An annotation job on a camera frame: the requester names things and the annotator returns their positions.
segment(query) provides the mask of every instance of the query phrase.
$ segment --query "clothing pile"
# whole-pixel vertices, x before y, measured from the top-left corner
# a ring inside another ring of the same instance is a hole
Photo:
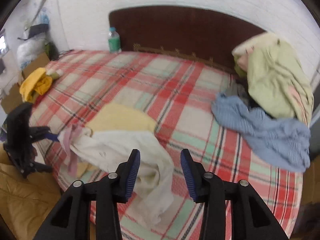
[[[71,176],[87,170],[114,172],[126,162],[132,149],[140,151],[140,167],[130,208],[138,223],[152,227],[173,202],[173,161],[153,132],[156,122],[138,110],[110,103],[85,127],[73,124],[58,140],[67,153],[65,164]]]
[[[44,95],[50,89],[52,82],[62,75],[63,72],[60,70],[46,71],[45,68],[37,68],[26,78],[19,88],[22,101],[35,103],[39,96]]]
[[[246,82],[217,96],[212,103],[217,122],[243,135],[266,162],[304,172],[310,166],[314,98],[296,52],[275,34],[264,33],[232,54],[235,70]]]

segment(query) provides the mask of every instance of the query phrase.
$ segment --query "light green garment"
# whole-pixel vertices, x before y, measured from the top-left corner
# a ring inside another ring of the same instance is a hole
[[[249,56],[248,92],[275,118],[297,117],[310,123],[314,98],[294,49],[285,41],[255,49]],[[300,95],[305,113],[289,91],[294,86]]]

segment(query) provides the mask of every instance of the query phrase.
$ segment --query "green bottle label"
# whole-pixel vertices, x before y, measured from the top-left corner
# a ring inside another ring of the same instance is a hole
[[[109,51],[111,53],[119,51],[119,49],[120,49],[120,38],[119,37],[110,38],[108,41],[109,41]]]

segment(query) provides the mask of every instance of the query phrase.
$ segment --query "window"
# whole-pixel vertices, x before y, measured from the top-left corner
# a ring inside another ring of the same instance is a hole
[[[7,43],[5,42],[4,31],[0,32],[0,54],[5,54],[9,50]]]

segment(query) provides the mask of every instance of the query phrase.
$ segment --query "black robotic claw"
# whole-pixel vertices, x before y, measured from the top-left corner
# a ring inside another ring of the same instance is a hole
[[[34,240],[87,240],[91,201],[96,201],[96,239],[122,239],[117,203],[131,197],[140,166],[134,149],[127,162],[99,181],[75,181],[62,195],[39,228]]]
[[[221,180],[194,162],[188,149],[181,151],[181,166],[189,194],[196,203],[205,203],[201,240],[224,240],[226,205],[231,201],[233,240],[287,240],[288,237],[259,194],[246,180]]]

